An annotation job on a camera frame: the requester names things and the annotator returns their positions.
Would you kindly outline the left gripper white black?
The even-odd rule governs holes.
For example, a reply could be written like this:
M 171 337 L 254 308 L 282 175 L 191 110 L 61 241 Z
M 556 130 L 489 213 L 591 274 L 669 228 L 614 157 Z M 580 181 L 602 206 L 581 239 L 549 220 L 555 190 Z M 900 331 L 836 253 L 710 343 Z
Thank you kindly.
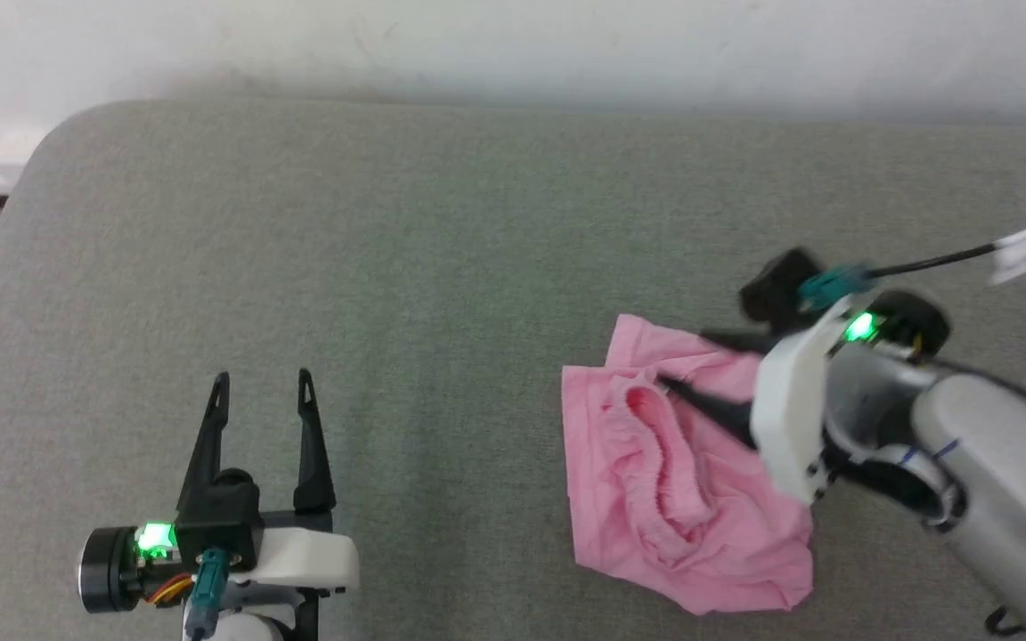
M 309 369 L 298 370 L 301 419 L 297 514 L 329 514 L 337 506 L 321 414 Z M 216 375 L 176 500 L 180 519 L 212 514 L 223 432 L 231 406 L 231 375 Z M 130 612 L 139 604 L 187 615 L 197 572 L 185 571 L 171 521 L 94 529 L 77 564 L 77 592 L 89 613 Z M 281 526 L 262 536 L 256 568 L 228 571 L 215 635 L 208 641 L 319 641 L 322 599 L 359 588 L 357 548 L 350 537 L 317 526 Z

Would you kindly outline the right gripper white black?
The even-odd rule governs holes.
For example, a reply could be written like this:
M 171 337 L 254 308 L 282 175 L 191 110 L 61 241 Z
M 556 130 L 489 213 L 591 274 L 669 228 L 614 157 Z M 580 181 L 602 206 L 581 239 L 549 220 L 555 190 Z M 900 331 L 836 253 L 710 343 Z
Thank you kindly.
M 843 297 L 808 328 L 770 333 L 704 329 L 737 353 L 765 354 L 753 401 L 658 377 L 746 448 L 756 448 L 778 491 L 811 504 L 850 482 L 903 507 L 948 507 L 952 482 L 917 438 L 916 398 L 940 380 L 929 360 L 951 336 L 937 305 L 903 289 L 871 301 Z

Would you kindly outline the pink cloth garment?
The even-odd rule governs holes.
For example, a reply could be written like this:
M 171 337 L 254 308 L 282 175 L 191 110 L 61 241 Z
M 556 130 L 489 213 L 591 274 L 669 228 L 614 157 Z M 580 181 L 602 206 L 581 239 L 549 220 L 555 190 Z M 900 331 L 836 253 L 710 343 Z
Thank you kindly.
M 759 358 L 635 315 L 616 318 L 599 368 L 561 374 L 578 564 L 693 615 L 790 610 L 813 592 L 813 520 L 757 453 L 671 397 L 660 374 L 736 402 Z

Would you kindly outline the grey fabric sofa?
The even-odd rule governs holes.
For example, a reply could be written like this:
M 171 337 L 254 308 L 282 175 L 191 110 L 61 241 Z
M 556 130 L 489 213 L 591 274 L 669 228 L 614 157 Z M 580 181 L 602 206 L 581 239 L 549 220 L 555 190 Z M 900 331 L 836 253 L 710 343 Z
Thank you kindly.
M 308 101 L 97 107 L 0 216 L 0 641 L 176 638 L 89 615 L 102 526 L 170 518 L 221 370 L 224 465 L 290 506 L 313 373 L 362 587 L 333 641 L 984 641 L 995 601 L 886 500 L 815 508 L 790 613 L 685 613 L 574 562 L 559 377 L 615 317 L 742 323 L 794 245 L 920 261 L 1026 227 L 1026 127 L 476 112 Z

